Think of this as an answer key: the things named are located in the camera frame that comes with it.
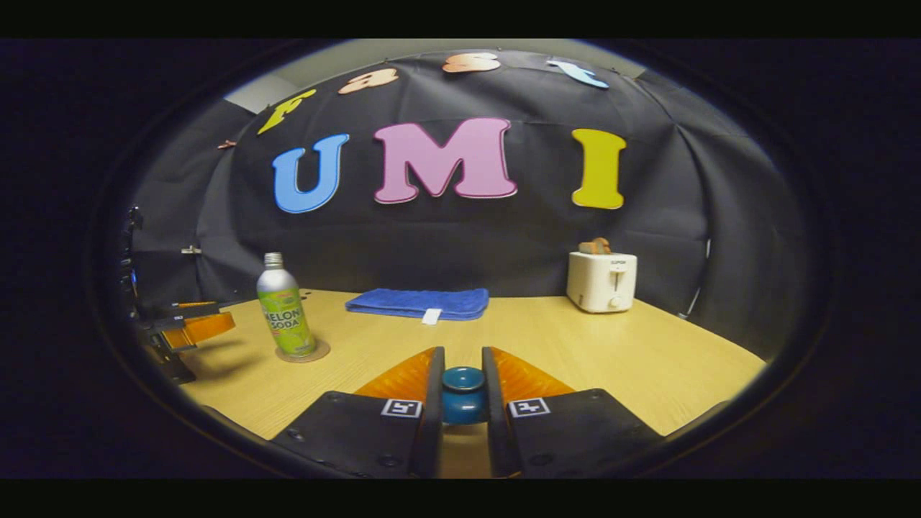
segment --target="bottle label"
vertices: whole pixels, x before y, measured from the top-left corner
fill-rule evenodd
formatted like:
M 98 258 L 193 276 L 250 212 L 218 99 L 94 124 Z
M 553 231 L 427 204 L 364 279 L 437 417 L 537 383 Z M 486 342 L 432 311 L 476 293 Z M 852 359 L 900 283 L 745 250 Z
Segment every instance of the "bottle label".
M 259 302 L 272 337 L 285 354 L 307 356 L 317 348 L 296 289 L 260 291 Z

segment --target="foam letter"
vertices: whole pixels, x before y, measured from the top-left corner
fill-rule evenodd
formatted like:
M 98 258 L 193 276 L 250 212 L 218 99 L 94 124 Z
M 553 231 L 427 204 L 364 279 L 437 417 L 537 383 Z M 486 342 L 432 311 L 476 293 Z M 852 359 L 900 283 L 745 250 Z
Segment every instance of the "foam letter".
M 339 150 L 348 134 L 331 135 L 318 140 L 313 150 L 320 153 L 320 178 L 309 191 L 297 188 L 297 161 L 304 156 L 303 147 L 295 147 L 272 161 L 275 168 L 275 203 L 285 212 L 298 214 L 316 210 L 330 201 L 339 187 Z
M 379 87 L 399 79 L 396 68 L 382 68 L 374 72 L 368 72 L 363 76 L 353 77 L 348 80 L 348 84 L 339 88 L 340 94 L 357 92 L 367 87 Z
M 505 198 L 518 191 L 508 179 L 502 138 L 511 123 L 505 119 L 468 119 L 439 147 L 418 124 L 381 128 L 374 137 L 384 143 L 384 184 L 374 194 L 382 204 L 408 202 L 419 194 L 409 183 L 409 166 L 429 194 L 439 197 L 463 161 L 463 179 L 454 192 L 465 198 Z
M 445 72 L 483 72 L 499 67 L 498 56 L 490 53 L 452 55 L 441 67 Z
M 548 65 L 556 65 L 563 69 L 567 76 L 572 77 L 580 83 L 585 83 L 593 87 L 598 88 L 607 88 L 608 84 L 604 81 L 599 81 L 598 79 L 593 79 L 590 76 L 594 76 L 595 73 L 591 70 L 586 70 L 585 68 L 579 68 L 576 65 L 571 63 L 566 63 L 564 61 L 548 61 Z
M 573 137 L 585 153 L 582 186 L 573 193 L 573 203 L 595 208 L 620 208 L 624 197 L 617 192 L 617 167 L 624 140 L 614 134 L 579 128 Z
M 278 106 L 275 106 L 275 111 L 272 113 L 272 116 L 269 117 L 269 120 L 265 122 L 265 126 L 263 126 L 262 129 L 256 133 L 256 135 L 262 135 L 262 132 L 265 130 L 271 129 L 278 125 L 278 123 L 281 123 L 285 119 L 285 115 L 293 112 L 294 109 L 300 105 L 302 100 L 310 97 L 315 93 L 317 93 L 317 90 L 314 88 L 298 95 L 293 99 L 286 100 Z

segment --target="black fabric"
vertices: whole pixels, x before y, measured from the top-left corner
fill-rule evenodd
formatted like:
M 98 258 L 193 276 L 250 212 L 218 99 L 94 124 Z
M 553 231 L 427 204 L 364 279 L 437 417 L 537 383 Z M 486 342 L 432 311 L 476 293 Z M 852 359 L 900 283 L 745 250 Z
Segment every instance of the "black fabric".
M 195 127 L 207 129 L 187 129 L 169 151 L 175 156 L 164 158 L 175 160 L 175 176 L 160 166 L 138 198 L 142 210 L 142 202 L 163 204 L 155 217 L 146 213 L 153 227 L 139 235 L 140 288 L 163 301 L 252 299 L 262 255 L 281 252 L 305 288 L 564 295 L 568 253 L 603 236 L 614 251 L 638 256 L 640 300 L 689 315 L 763 358 L 786 343 L 809 281 L 809 237 L 784 173 L 744 130 L 652 72 L 634 80 L 561 58 L 610 85 L 600 89 L 548 66 L 555 56 L 514 51 L 489 51 L 502 64 L 493 71 L 443 72 L 445 59 L 459 52 L 417 55 L 324 81 L 262 135 L 257 131 L 273 110 L 251 122 L 203 117 Z M 399 79 L 337 93 L 352 77 L 385 67 L 396 68 Z M 449 188 L 434 198 L 411 174 L 420 187 L 414 200 L 374 200 L 383 178 L 377 130 L 415 123 L 443 146 L 474 117 L 511 122 L 504 150 L 515 195 L 469 199 Z M 214 150 L 246 122 L 236 147 Z M 626 141 L 621 208 L 572 202 L 582 181 L 583 150 L 571 135 L 578 128 Z M 305 148 L 298 187 L 308 191 L 318 180 L 313 145 L 341 133 L 349 140 L 332 199 L 307 213 L 278 208 L 274 158 Z M 462 172 L 461 164 L 451 185 Z M 179 254 L 193 242 L 202 255 Z

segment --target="melon soda bottle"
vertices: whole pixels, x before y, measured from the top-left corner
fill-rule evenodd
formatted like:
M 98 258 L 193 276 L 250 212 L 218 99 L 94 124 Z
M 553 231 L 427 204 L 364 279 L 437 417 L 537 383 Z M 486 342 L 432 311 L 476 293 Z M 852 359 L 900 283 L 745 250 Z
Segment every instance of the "melon soda bottle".
M 279 252 L 265 255 L 265 271 L 256 281 L 256 293 L 272 338 L 282 352 L 292 358 L 303 358 L 317 349 L 316 338 L 307 326 L 297 281 L 285 270 Z

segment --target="towel tag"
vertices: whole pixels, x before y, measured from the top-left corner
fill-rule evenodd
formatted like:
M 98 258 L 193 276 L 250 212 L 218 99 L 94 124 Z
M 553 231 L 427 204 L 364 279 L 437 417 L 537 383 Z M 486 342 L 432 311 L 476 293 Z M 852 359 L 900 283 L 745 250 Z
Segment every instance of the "towel tag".
M 438 322 L 438 316 L 440 315 L 440 308 L 428 308 L 426 310 L 426 314 L 422 317 L 422 323 L 427 325 L 435 325 Z

